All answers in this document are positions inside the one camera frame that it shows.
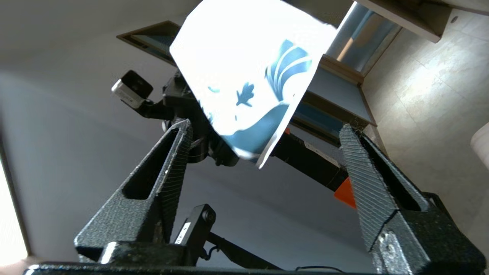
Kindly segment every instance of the paper with blue print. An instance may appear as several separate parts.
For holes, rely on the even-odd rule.
[[[170,47],[216,132],[263,166],[334,37],[279,0],[204,0]]]

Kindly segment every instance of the orange part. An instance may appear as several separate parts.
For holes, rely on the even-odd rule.
[[[334,193],[334,197],[356,209],[355,197],[353,196],[352,183],[350,177],[338,187]]]

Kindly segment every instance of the white ceiling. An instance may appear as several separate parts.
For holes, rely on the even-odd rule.
[[[3,0],[0,62],[138,21],[188,14],[200,0]]]

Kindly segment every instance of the white label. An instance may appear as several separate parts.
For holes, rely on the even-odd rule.
[[[339,168],[339,164],[336,160],[334,160],[333,158],[331,158],[330,156],[327,156],[326,154],[324,154],[323,152],[319,151],[318,149],[316,149],[316,147],[314,147],[312,144],[310,143],[307,143],[307,142],[304,142],[304,145],[306,146],[306,148],[308,148],[309,150],[315,152],[316,154],[320,155],[323,159],[331,162],[334,166],[338,167]]]
[[[182,230],[180,231],[180,234],[178,234],[177,240],[175,241],[176,245],[179,245],[183,241],[183,237],[185,237],[185,233],[187,233],[188,228],[190,227],[191,223],[185,223],[183,225]]]

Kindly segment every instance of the tiled floor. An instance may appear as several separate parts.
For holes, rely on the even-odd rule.
[[[390,158],[438,193],[489,258],[489,170],[470,147],[489,122],[489,17],[454,10],[441,41],[402,30],[363,91]]]

